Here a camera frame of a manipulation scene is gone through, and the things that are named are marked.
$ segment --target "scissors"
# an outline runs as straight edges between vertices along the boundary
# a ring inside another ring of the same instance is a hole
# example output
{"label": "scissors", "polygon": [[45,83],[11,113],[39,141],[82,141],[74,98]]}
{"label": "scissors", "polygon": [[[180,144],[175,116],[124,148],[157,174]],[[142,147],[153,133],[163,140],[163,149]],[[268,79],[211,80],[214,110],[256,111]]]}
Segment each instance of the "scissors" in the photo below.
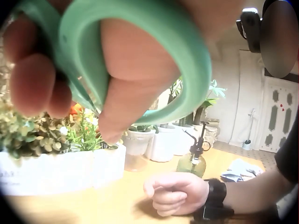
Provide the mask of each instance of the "scissors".
{"label": "scissors", "polygon": [[46,0],[23,0],[12,11],[25,13],[40,28],[45,53],[68,81],[73,100],[99,114],[110,75],[99,38],[98,21],[118,18],[152,35],[177,64],[183,89],[170,104],[148,110],[135,125],[163,124],[192,113],[205,100],[211,59],[189,15],[173,0],[74,0],[61,16]]}

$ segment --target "white flower pot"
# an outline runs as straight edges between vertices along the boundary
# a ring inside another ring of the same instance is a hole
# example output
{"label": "white flower pot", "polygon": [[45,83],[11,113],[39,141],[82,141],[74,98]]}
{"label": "white flower pot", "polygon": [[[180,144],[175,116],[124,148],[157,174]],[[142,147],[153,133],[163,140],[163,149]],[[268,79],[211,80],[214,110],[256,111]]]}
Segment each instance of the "white flower pot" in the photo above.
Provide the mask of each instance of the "white flower pot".
{"label": "white flower pot", "polygon": [[168,125],[167,128],[158,127],[159,133],[155,134],[150,142],[145,156],[156,162],[168,162],[173,158],[173,148],[175,147],[175,127]]}
{"label": "white flower pot", "polygon": [[126,157],[126,147],[120,143],[117,149],[94,151],[94,188],[121,179],[123,177]]}
{"label": "white flower pot", "polygon": [[190,152],[190,147],[194,144],[194,139],[190,137],[185,131],[190,135],[194,136],[194,127],[190,125],[185,125],[184,127],[178,126],[178,123],[172,123],[175,127],[176,136],[174,141],[176,145],[173,149],[173,154],[176,156],[183,156]]}
{"label": "white flower pot", "polygon": [[127,148],[129,155],[143,155],[149,145],[150,140],[154,137],[155,130],[149,132],[137,132],[128,130],[128,136],[123,136],[123,144]]}
{"label": "white flower pot", "polygon": [[0,152],[0,187],[5,195],[47,195],[92,187],[92,151],[16,160]]}
{"label": "white flower pot", "polygon": [[123,176],[126,147],[117,146],[18,160],[0,152],[0,188],[4,195],[34,196],[101,187]]}

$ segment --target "door panel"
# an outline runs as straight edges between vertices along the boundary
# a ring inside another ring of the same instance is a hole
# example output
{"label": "door panel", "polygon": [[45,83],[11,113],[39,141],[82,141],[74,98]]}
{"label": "door panel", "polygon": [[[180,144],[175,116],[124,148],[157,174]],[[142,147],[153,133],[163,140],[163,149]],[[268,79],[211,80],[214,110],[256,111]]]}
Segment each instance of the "door panel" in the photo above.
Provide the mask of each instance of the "door panel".
{"label": "door panel", "polygon": [[259,149],[276,153],[286,140],[298,109],[298,84],[265,78],[264,125]]}

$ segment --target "artificial plant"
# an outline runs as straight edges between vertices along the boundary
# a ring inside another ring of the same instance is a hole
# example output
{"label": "artificial plant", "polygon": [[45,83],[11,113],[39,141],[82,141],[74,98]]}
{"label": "artificial plant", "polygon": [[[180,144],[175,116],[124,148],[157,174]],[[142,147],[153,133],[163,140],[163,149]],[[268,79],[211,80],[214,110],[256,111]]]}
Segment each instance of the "artificial plant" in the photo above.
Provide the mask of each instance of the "artificial plant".
{"label": "artificial plant", "polygon": [[136,131],[136,132],[150,132],[151,127],[156,130],[156,134],[159,133],[158,126],[157,125],[139,125],[139,126],[131,126],[129,127],[130,131]]}
{"label": "artificial plant", "polygon": [[209,98],[211,93],[213,93],[216,97],[221,96],[221,97],[225,98],[224,91],[226,91],[226,90],[227,89],[217,87],[216,80],[213,80],[211,82],[211,85],[209,86],[209,93],[208,93],[205,101],[202,103],[202,105],[200,107],[197,108],[197,110],[195,112],[192,112],[190,115],[188,115],[185,118],[185,122],[189,125],[200,125],[202,112],[206,108],[213,106],[216,103],[216,101],[219,99],[219,98]]}
{"label": "artificial plant", "polygon": [[170,87],[170,93],[167,104],[170,104],[181,92],[182,89],[182,77],[179,77]]}
{"label": "artificial plant", "polygon": [[62,153],[70,148],[61,127],[68,119],[51,119],[47,113],[36,117],[20,115],[6,100],[0,99],[0,149],[18,159],[42,153]]}
{"label": "artificial plant", "polygon": [[67,139],[80,151],[94,151],[97,149],[116,149],[117,146],[109,146],[106,144],[99,131],[98,119],[95,114],[88,110],[76,110],[76,121],[66,126]]}

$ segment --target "table surface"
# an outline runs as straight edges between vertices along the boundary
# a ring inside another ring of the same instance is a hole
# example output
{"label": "table surface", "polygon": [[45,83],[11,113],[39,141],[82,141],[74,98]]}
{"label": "table surface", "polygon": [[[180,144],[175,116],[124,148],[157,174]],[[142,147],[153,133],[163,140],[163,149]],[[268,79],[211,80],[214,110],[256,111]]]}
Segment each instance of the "table surface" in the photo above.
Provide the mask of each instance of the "table surface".
{"label": "table surface", "polygon": [[[203,153],[207,167],[203,179],[218,178],[231,162],[241,158],[264,170],[261,161],[211,148]],[[50,196],[9,196],[8,201],[30,223],[38,224],[94,224],[94,223],[171,223],[189,224],[191,216],[159,217],[152,201],[143,192],[143,182],[155,173],[175,171],[178,160],[170,162],[148,161],[145,171],[124,172],[121,180],[101,189],[87,189]]]}

